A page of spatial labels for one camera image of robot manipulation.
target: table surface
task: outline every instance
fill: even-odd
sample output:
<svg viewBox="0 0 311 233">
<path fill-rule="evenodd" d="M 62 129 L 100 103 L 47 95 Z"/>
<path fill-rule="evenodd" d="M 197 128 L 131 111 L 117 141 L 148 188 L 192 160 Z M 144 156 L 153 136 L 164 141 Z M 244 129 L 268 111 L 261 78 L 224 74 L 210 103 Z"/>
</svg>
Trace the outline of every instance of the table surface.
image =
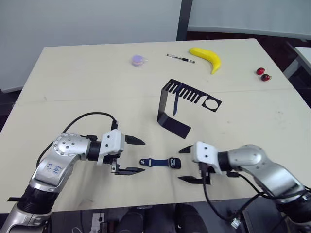
<svg viewBox="0 0 311 233">
<path fill-rule="evenodd" d="M 202 47 L 216 52 L 222 67 L 213 75 L 207 61 L 188 49 Z M 195 64 L 167 57 L 174 54 Z M 134 67 L 130 59 L 148 59 Z M 262 82 L 255 74 L 264 67 L 272 75 Z M 186 139 L 160 127 L 156 121 L 161 88 L 176 79 L 220 99 L 217 112 L 188 101 L 178 102 L 174 118 L 191 126 Z M 204 200 L 201 185 L 177 177 L 199 177 L 197 164 L 177 152 L 196 141 L 222 151 L 245 144 L 259 145 L 270 159 L 310 186 L 311 111 L 273 60 L 255 39 L 159 42 L 45 48 L 33 68 L 0 134 L 2 162 L 0 212 L 9 212 L 8 197 L 21 196 L 35 170 L 42 150 L 77 116 L 111 113 L 119 129 L 146 142 L 126 145 L 118 160 L 121 167 L 138 166 L 141 158 L 178 157 L 182 167 L 143 167 L 132 176 L 110 174 L 110 166 L 78 161 L 53 210 L 97 209 Z M 168 114 L 173 112 L 169 95 Z M 88 116 L 69 132 L 101 135 L 110 119 Z M 212 200 L 254 195 L 242 179 L 212 175 L 208 192 Z"/>
<path fill-rule="evenodd" d="M 304 60 L 311 69 L 311 48 L 310 47 L 295 47 L 295 51 Z"/>
</svg>

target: banana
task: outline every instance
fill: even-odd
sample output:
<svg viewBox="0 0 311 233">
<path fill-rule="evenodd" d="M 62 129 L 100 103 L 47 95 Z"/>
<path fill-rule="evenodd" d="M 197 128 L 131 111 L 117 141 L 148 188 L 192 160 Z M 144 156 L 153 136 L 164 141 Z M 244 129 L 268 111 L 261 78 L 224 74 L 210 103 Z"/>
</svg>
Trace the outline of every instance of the banana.
<svg viewBox="0 0 311 233">
<path fill-rule="evenodd" d="M 201 57 L 201 58 L 211 62 L 213 65 L 213 70 L 212 70 L 211 74 L 215 73 L 220 68 L 220 65 L 221 65 L 220 58 L 214 52 L 209 51 L 209 50 L 205 50 L 202 48 L 198 48 L 198 47 L 193 47 L 193 48 L 189 49 L 189 52 L 194 56 Z"/>
</svg>

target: black cable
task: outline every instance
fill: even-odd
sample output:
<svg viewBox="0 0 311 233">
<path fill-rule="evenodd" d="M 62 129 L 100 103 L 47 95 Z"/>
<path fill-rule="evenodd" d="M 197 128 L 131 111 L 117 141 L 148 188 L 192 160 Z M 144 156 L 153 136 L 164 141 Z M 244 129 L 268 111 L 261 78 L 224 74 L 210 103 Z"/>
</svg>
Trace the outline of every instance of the black cable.
<svg viewBox="0 0 311 233">
<path fill-rule="evenodd" d="M 81 229 L 82 229 L 82 232 L 84 233 L 84 226 L 83 226 L 83 222 L 82 222 L 82 210 L 80 210 L 80 224 L 81 224 Z"/>
<path fill-rule="evenodd" d="M 107 117 L 110 117 L 112 119 L 112 125 L 111 125 L 111 129 L 116 129 L 118 127 L 118 122 L 117 120 L 110 114 L 108 113 L 103 113 L 103 112 L 91 112 L 91 113 L 85 113 L 79 117 L 77 117 L 75 120 L 73 120 L 64 130 L 62 133 L 66 133 L 67 130 L 78 120 L 80 120 L 83 117 L 89 116 L 89 115 L 105 115 Z M 40 154 L 40 156 L 37 159 L 37 163 L 36 163 L 36 167 L 39 166 L 40 161 L 43 157 L 43 155 L 48 151 L 48 149 L 52 146 L 53 142 L 51 142 L 45 149 L 44 151 L 42 151 L 42 153 Z"/>
<path fill-rule="evenodd" d="M 108 113 L 102 113 L 102 112 L 91 112 L 91 113 L 85 113 L 79 117 L 77 117 L 75 120 L 73 120 L 65 129 L 62 133 L 66 133 L 66 131 L 71 127 L 71 125 L 73 125 L 76 121 L 80 120 L 81 118 L 83 117 L 86 117 L 86 116 L 89 116 L 89 115 L 105 115 L 107 117 L 110 117 L 113 121 L 116 121 L 116 119 L 111 116 L 110 114 Z"/>
<path fill-rule="evenodd" d="M 208 204 L 210 205 L 210 207 L 212 208 L 212 210 L 214 211 L 214 213 L 222 220 L 224 221 L 231 221 L 233 220 L 234 218 L 238 217 L 239 215 L 242 214 L 243 210 L 247 208 L 247 206 L 252 203 L 257 197 L 260 196 L 260 194 L 256 194 L 255 196 L 253 196 L 251 199 L 249 199 L 238 211 L 236 211 L 234 214 L 232 214 L 231 216 L 222 216 L 218 211 L 217 209 L 215 208 L 215 206 L 213 206 L 213 204 L 211 203 L 211 201 L 209 200 L 208 198 L 208 195 L 207 195 L 207 190 L 206 190 L 206 176 L 203 177 L 203 190 L 204 190 L 204 195 L 205 195 L 205 198 L 206 198 L 206 201 L 208 202 Z"/>
<path fill-rule="evenodd" d="M 246 182 L 248 182 L 248 184 L 249 184 L 250 186 L 252 186 L 252 188 L 256 191 L 256 193 L 260 193 L 260 191 L 253 185 L 252 182 L 250 182 L 249 179 L 247 179 L 245 176 L 243 176 L 243 175 L 241 175 L 241 174 L 239 174 L 239 173 L 238 173 L 238 176 L 241 177 L 241 178 L 243 178 Z"/>
<path fill-rule="evenodd" d="M 281 218 L 281 220 L 269 231 L 269 233 L 274 232 L 286 218 L 287 218 L 287 215 L 284 215 L 283 218 Z"/>
<path fill-rule="evenodd" d="M 250 186 L 252 186 L 252 188 L 253 188 L 258 194 L 260 194 L 261 197 L 266 198 L 266 199 L 278 200 L 278 199 L 284 199 L 284 198 L 292 198 L 292 197 L 297 196 L 297 195 L 303 196 L 303 195 L 305 195 L 306 193 L 309 192 L 309 190 L 302 190 L 302 191 L 299 191 L 299 192 L 296 192 L 296 193 L 293 193 L 293 194 L 289 194 L 289 195 L 283 195 L 283 196 L 275 196 L 275 197 L 272 197 L 272 196 L 268 196 L 268 195 L 265 195 L 265 194 L 263 194 L 262 192 L 260 192 L 260 191 L 252 184 L 252 182 L 250 182 L 249 179 L 247 179 L 245 176 L 243 176 L 243 175 L 241 175 L 241 174 L 239 174 L 239 173 L 237 173 L 237 174 L 238 174 L 238 175 L 237 175 L 238 177 L 241 177 L 241 178 L 243 178 L 246 182 L 248 182 L 248 184 L 249 184 Z"/>
<path fill-rule="evenodd" d="M 51 143 L 44 149 L 44 151 L 42 151 L 42 153 L 40 154 L 39 158 L 37 159 L 36 167 L 39 166 L 42 156 L 48 151 L 48 149 L 52 146 L 52 144 L 53 144 L 53 142 L 51 142 Z"/>
</svg>

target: black metal stand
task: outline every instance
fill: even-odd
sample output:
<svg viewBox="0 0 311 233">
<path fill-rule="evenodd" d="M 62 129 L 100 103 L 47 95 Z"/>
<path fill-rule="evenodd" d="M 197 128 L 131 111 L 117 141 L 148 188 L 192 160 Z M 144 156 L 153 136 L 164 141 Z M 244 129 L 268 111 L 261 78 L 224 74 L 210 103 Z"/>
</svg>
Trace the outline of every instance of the black metal stand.
<svg viewBox="0 0 311 233">
<path fill-rule="evenodd" d="M 171 117 L 169 117 L 165 113 L 165 107 L 166 107 L 166 101 L 167 101 L 167 96 L 168 93 L 175 94 L 175 101 L 174 101 L 174 111 L 173 115 L 177 113 L 177 105 L 178 105 L 178 99 L 183 98 L 186 99 L 190 102 L 197 103 L 199 99 L 203 96 L 207 96 L 206 100 L 214 100 L 217 102 L 218 106 L 215 109 L 208 108 L 205 105 L 205 101 L 201 105 L 202 107 L 205 107 L 213 112 L 216 112 L 217 109 L 219 108 L 220 104 L 222 103 L 220 100 L 214 98 L 213 96 L 210 96 L 209 94 L 200 91 L 198 89 L 195 89 L 191 86 L 188 86 L 186 84 L 183 84 L 177 80 L 171 79 L 161 90 L 161 97 L 160 97 L 160 104 L 159 104 L 159 110 L 157 114 L 157 121 L 158 123 L 165 129 L 171 131 L 172 133 L 182 137 L 186 138 L 191 127 L 188 125 L 185 125 L 178 120 L 175 120 Z"/>
</svg>

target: pen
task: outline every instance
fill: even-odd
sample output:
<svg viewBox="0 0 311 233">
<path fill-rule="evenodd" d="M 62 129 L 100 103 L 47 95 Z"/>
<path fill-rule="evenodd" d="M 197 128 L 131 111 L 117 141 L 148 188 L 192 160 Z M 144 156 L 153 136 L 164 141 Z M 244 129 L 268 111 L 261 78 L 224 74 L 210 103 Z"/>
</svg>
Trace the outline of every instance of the pen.
<svg viewBox="0 0 311 233">
<path fill-rule="evenodd" d="M 179 60 L 183 60 L 185 62 L 191 62 L 191 63 L 195 63 L 195 61 L 193 60 L 190 60 L 190 59 L 187 59 L 187 58 L 183 58 L 183 57 L 177 57 L 177 56 L 174 56 L 174 55 L 171 55 L 171 54 L 166 54 L 168 57 L 172 57 L 172 58 L 176 58 L 176 59 L 179 59 Z"/>
</svg>

